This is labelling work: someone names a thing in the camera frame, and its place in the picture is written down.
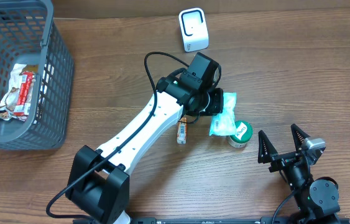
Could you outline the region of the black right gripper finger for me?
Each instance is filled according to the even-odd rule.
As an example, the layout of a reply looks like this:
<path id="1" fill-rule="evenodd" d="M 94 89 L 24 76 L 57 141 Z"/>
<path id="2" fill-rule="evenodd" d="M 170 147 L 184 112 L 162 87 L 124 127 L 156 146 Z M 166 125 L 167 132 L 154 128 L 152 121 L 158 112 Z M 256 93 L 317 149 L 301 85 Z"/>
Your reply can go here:
<path id="1" fill-rule="evenodd" d="M 292 132 L 292 136 L 293 136 L 295 149 L 297 151 L 306 151 L 307 150 L 307 146 L 304 144 L 304 141 L 305 141 L 306 138 L 309 138 L 310 135 L 305 133 L 296 124 L 292 124 L 291 125 L 291 132 Z"/>
<path id="2" fill-rule="evenodd" d="M 277 150 L 274 148 L 273 144 L 264 133 L 263 130 L 258 132 L 259 137 L 259 151 L 258 151 L 258 163 L 265 164 L 272 162 L 274 157 L 278 155 Z"/>

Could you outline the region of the teal orange snack packet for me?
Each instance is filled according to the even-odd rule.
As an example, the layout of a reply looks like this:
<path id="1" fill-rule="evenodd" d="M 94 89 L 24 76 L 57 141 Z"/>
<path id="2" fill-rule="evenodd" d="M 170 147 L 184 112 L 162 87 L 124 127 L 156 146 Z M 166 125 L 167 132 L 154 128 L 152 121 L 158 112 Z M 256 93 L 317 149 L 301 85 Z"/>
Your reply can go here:
<path id="1" fill-rule="evenodd" d="M 236 133 L 234 108 L 236 106 L 237 93 L 224 93 L 223 97 L 223 111 L 212 117 L 210 136 L 231 136 Z"/>

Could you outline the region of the green lid Knorr jar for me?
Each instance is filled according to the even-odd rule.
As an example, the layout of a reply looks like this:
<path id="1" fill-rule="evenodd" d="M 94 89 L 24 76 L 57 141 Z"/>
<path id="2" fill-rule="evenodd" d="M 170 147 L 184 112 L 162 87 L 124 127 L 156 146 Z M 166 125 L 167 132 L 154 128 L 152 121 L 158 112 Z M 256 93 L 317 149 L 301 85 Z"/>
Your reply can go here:
<path id="1" fill-rule="evenodd" d="M 253 135 L 253 128 L 247 121 L 236 121 L 236 133 L 228 136 L 228 143 L 235 148 L 242 148 L 247 145 Z"/>

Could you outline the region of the small orange white packet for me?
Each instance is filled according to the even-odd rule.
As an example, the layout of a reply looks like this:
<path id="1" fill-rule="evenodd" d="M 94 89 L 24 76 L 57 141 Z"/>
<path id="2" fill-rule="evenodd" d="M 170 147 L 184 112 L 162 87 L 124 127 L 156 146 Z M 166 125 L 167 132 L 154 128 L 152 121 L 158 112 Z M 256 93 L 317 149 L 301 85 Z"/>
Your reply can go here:
<path id="1" fill-rule="evenodd" d="M 187 142 L 187 119 L 182 117 L 177 123 L 177 143 L 185 144 Z"/>

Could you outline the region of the red white snack bar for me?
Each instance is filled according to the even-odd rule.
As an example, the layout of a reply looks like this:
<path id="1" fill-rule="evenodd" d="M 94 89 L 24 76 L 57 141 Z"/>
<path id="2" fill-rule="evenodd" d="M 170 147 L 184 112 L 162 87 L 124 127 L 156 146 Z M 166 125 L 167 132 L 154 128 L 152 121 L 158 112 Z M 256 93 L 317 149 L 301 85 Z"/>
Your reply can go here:
<path id="1" fill-rule="evenodd" d="M 14 116 L 28 116 L 32 100 L 32 89 L 34 86 L 34 72 L 25 71 L 21 73 L 21 87 L 19 97 L 14 108 Z"/>

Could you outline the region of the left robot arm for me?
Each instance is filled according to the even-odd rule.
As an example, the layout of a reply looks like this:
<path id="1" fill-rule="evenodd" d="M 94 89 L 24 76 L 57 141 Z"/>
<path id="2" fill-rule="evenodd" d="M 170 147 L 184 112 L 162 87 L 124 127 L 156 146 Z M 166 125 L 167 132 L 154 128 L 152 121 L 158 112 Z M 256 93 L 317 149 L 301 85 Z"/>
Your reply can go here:
<path id="1" fill-rule="evenodd" d="M 97 149 L 82 146 L 65 192 L 84 212 L 72 216 L 74 223 L 130 223 L 125 209 L 137 163 L 185 115 L 199 118 L 222 112 L 220 78 L 220 64 L 198 52 L 190 64 L 152 85 L 153 95 L 145 108 L 115 137 Z"/>

